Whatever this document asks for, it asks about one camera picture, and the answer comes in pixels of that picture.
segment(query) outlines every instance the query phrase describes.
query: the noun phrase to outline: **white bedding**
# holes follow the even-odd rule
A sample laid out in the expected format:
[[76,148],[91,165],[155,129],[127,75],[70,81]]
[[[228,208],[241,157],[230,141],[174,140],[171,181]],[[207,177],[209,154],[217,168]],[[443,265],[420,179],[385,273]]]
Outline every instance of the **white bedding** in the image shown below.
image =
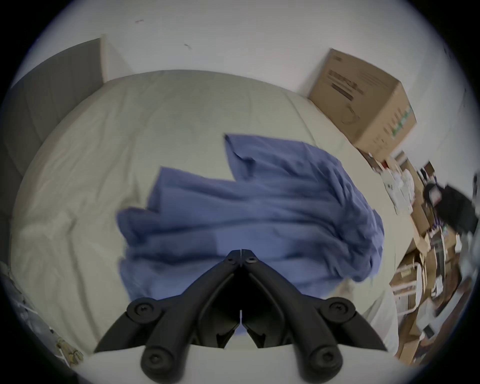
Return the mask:
[[232,179],[224,133],[300,140],[336,156],[381,216],[380,272],[345,281],[332,295],[362,313],[400,263],[413,231],[397,216],[379,175],[307,99],[285,89],[212,72],[144,73],[106,83],[47,138],[17,195],[12,277],[44,320],[91,353],[129,299],[118,273],[124,240],[119,208],[146,204],[161,166]]

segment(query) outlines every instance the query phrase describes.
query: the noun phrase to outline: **blue cloth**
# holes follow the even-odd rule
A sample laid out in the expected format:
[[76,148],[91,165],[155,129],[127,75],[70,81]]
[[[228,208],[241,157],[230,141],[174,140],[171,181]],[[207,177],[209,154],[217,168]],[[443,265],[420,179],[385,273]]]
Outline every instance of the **blue cloth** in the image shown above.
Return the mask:
[[147,209],[118,213],[132,300],[179,295],[235,249],[316,297],[378,272],[382,220],[335,157],[258,136],[228,135],[225,145],[235,181],[163,168]]

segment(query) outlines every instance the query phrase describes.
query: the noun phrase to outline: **mattress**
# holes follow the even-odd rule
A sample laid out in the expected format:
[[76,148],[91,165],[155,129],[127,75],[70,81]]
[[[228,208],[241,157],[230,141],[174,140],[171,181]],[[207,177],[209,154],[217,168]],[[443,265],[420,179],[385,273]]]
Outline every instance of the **mattress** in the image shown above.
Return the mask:
[[223,135],[299,140],[337,157],[381,216],[381,268],[331,296],[362,313],[382,294],[413,235],[380,176],[309,100],[256,80],[200,71],[107,82],[68,114],[30,164],[12,214],[11,273],[40,316],[82,352],[129,304],[116,212],[144,207],[161,167],[232,179]]

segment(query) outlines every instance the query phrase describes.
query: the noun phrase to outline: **cardboard box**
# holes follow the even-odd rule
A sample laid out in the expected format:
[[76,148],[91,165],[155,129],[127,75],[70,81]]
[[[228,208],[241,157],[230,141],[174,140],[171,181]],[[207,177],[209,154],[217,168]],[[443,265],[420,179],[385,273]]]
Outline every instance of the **cardboard box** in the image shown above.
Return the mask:
[[417,199],[412,204],[413,212],[411,214],[415,226],[420,236],[425,236],[428,230],[434,224],[434,217],[432,210],[426,205],[426,203],[419,203]]
[[415,357],[415,352],[420,344],[420,338],[416,338],[415,340],[409,341],[403,345],[402,353],[398,358],[402,363],[406,365],[410,365]]
[[400,175],[402,174],[402,168],[400,168],[400,165],[398,165],[394,158],[387,156],[385,158],[385,163],[387,164],[387,167],[392,171],[398,172]]
[[445,248],[449,249],[449,248],[455,247],[456,232],[453,230],[453,228],[450,226],[447,226],[446,231],[442,230],[442,233],[444,235]]
[[428,251],[425,257],[425,272],[427,274],[427,289],[433,289],[437,278],[437,256],[435,250]]
[[407,159],[404,161],[401,165],[400,168],[402,170],[408,169],[410,174],[412,175],[413,178],[413,185],[415,188],[415,202],[422,204],[423,203],[423,181],[421,180],[420,176],[418,175],[417,171],[413,167],[412,163]]
[[418,232],[417,226],[415,225],[412,217],[410,217],[410,221],[413,227],[413,238],[407,249],[407,253],[418,250],[420,253],[426,254],[431,248],[430,239],[428,238],[428,236],[420,236],[420,233]]
[[356,148],[378,161],[390,155],[417,122],[400,81],[334,49],[309,99]]
[[432,177],[435,174],[435,169],[433,168],[433,165],[430,161],[427,164],[425,164],[423,169],[425,170],[428,177]]

